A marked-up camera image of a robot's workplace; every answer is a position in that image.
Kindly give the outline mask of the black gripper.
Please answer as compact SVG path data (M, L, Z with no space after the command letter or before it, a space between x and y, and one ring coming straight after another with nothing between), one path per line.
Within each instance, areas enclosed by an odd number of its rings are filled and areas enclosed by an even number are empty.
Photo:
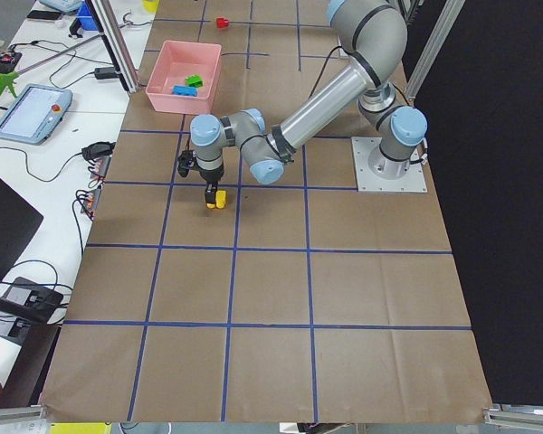
M216 203L216 194L218 191L218 183L224 176L224 166L219 165L215 169L204 169L198 167L200 176L205 180L205 202Z

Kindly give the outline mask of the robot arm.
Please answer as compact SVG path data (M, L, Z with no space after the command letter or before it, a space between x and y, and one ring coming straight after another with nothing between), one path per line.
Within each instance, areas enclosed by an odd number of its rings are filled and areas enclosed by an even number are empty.
M192 120L193 148L181 152L177 171L182 177L191 171L200 174L206 204L216 205L224 148L238 149L259 184L273 184L293 155L351 103L357 103L381 134L368 157L375 176L399 179L414 165L412 155L425 140L427 120L419 109L401 104L389 81L405 52L403 16L387 1L331 1L327 19L348 55L348 65L279 125L267 130L256 108L221 118L201 114Z

